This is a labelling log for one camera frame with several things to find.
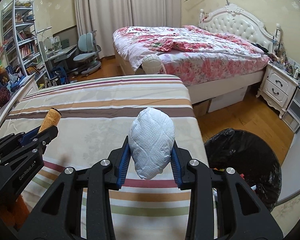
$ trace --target white crumpled tissue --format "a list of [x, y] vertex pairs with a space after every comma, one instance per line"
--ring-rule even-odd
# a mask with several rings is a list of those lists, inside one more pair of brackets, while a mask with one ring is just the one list
[[133, 121], [128, 135], [137, 174], [152, 179], [168, 165], [175, 139], [173, 121], [158, 109], [148, 107]]

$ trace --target silver screw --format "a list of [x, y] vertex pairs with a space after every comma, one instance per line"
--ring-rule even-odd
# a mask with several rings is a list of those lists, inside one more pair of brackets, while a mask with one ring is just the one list
[[235, 169], [229, 167], [229, 168], [226, 169], [226, 172], [228, 172], [229, 174], [234, 174], [235, 173]]
[[199, 165], [199, 161], [195, 160], [195, 159], [189, 161], [189, 163], [190, 163], [191, 166], [198, 166]]
[[108, 166], [108, 165], [110, 164], [110, 161], [107, 160], [107, 159], [104, 159], [104, 160], [101, 161], [100, 164], [101, 164], [102, 166]]
[[65, 169], [65, 174], [71, 174], [73, 172], [73, 168], [68, 167]]

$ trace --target beige curtain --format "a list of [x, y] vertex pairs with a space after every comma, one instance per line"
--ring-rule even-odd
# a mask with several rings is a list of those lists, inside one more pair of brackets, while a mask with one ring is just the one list
[[114, 55], [112, 34], [132, 25], [129, 8], [128, 0], [76, 0], [78, 34], [97, 31], [96, 43], [102, 49], [100, 58]]
[[181, 25], [181, 0], [130, 0], [134, 26]]

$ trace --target black trash bag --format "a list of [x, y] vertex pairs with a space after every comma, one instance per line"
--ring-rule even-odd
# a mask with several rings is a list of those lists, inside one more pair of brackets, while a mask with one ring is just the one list
[[210, 168], [234, 168], [244, 174], [250, 187], [271, 212], [281, 191], [281, 168], [277, 156], [259, 136], [243, 130], [225, 129], [205, 144]]

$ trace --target office chair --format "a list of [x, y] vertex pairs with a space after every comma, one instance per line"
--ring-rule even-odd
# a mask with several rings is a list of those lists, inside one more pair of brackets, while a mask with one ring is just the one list
[[101, 51], [101, 48], [96, 44], [97, 49], [95, 51], [94, 45], [95, 42], [93, 41], [92, 33], [81, 35], [78, 41], [79, 50], [88, 53], [79, 54], [73, 59], [75, 62], [85, 62], [85, 65], [81, 66], [80, 68], [87, 68], [87, 70], [81, 72], [81, 74], [85, 75], [86, 77], [101, 67], [101, 62], [95, 60], [98, 53]]

